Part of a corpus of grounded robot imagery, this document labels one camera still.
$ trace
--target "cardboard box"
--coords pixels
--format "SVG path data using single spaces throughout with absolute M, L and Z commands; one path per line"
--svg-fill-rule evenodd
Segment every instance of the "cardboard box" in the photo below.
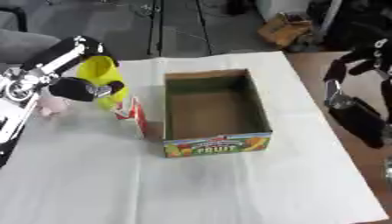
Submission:
M 266 149 L 272 130 L 247 70 L 168 73 L 168 158 Z

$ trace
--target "tripod leg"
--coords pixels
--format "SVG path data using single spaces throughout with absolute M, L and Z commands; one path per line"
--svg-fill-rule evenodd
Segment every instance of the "tripod leg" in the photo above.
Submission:
M 151 42 L 152 42 L 152 36 L 154 34 L 154 19 L 155 19 L 155 9 L 157 8 L 157 0 L 152 0 L 152 10 L 150 14 L 150 36 L 149 36 L 149 46 L 147 49 L 147 54 L 152 55 L 151 52 Z
M 206 40 L 206 46 L 208 48 L 208 54 L 213 55 L 213 50 L 211 49 L 210 39 L 208 37 L 207 28 L 206 28 L 206 20 L 204 19 L 203 10 L 201 9 L 200 0 L 196 0 L 196 6 L 198 8 L 198 14 L 201 26 L 203 27 L 204 39 Z
M 157 50 L 159 57 L 162 57 L 164 50 L 164 23 L 165 23 L 165 0 L 161 0 L 161 18 L 159 20 L 159 42 L 157 43 Z

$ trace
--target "box label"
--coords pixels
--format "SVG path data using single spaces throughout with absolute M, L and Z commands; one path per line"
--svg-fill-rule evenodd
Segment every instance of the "box label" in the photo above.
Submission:
M 260 151 L 267 147 L 269 141 L 270 133 L 217 136 L 209 139 L 173 140 L 164 142 L 164 151 L 168 158 Z

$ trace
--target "yellow toy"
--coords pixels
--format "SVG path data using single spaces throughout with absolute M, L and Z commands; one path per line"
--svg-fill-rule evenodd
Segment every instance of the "yellow toy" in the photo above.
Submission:
M 94 56 L 86 60 L 79 66 L 77 76 L 92 82 L 96 86 L 104 86 L 112 81 L 124 83 L 123 77 L 118 72 L 113 60 L 107 56 Z M 104 109 L 112 109 L 128 95 L 129 89 L 124 87 L 117 93 L 97 99 L 97 101 Z

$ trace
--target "fruit box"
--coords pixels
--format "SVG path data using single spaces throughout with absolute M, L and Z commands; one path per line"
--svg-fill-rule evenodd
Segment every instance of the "fruit box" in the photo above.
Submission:
M 271 133 L 247 70 L 165 76 L 164 152 L 168 158 L 261 151 Z

